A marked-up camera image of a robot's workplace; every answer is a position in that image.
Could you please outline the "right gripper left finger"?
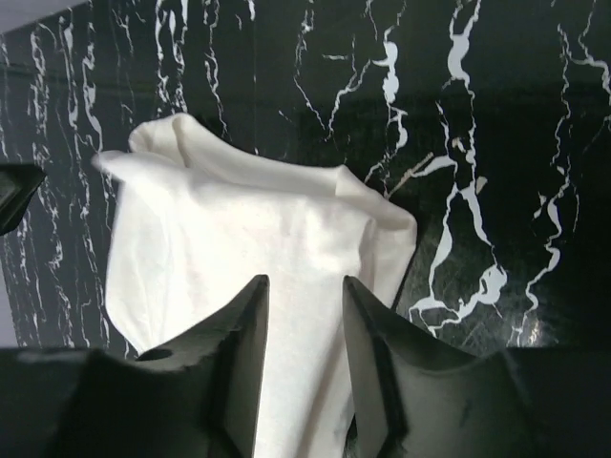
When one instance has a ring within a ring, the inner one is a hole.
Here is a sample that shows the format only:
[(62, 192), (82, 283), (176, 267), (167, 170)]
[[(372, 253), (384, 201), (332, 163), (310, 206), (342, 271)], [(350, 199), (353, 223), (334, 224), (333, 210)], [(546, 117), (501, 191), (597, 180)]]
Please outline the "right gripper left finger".
[(250, 457), (269, 279), (133, 361), (97, 349), (1, 352), (5, 457)]

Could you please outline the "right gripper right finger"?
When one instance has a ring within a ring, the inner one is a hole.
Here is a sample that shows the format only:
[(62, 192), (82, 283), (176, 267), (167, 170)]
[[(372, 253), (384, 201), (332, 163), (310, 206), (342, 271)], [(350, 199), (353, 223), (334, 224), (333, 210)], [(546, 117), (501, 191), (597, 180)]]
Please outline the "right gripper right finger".
[(507, 348), (476, 357), (343, 282), (363, 457), (606, 457), (610, 355)]

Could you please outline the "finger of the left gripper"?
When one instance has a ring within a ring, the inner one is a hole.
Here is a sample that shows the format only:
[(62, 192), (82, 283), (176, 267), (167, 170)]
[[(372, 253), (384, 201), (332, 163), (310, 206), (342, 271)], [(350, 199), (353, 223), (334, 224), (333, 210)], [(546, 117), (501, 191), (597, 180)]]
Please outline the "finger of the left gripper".
[(33, 163), (3, 163), (1, 165), (1, 234), (18, 227), (33, 194), (47, 174)]

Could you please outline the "white t shirt red print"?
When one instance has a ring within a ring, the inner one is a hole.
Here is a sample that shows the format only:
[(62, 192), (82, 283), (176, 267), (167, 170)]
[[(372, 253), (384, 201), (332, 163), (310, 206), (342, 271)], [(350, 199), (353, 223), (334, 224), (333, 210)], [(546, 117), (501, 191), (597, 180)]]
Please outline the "white t shirt red print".
[(354, 414), (343, 280), (391, 305), (417, 223), (347, 167), (255, 156), (188, 114), (145, 122), (95, 166), (120, 184), (105, 305), (138, 352), (269, 278), (258, 457), (339, 457)]

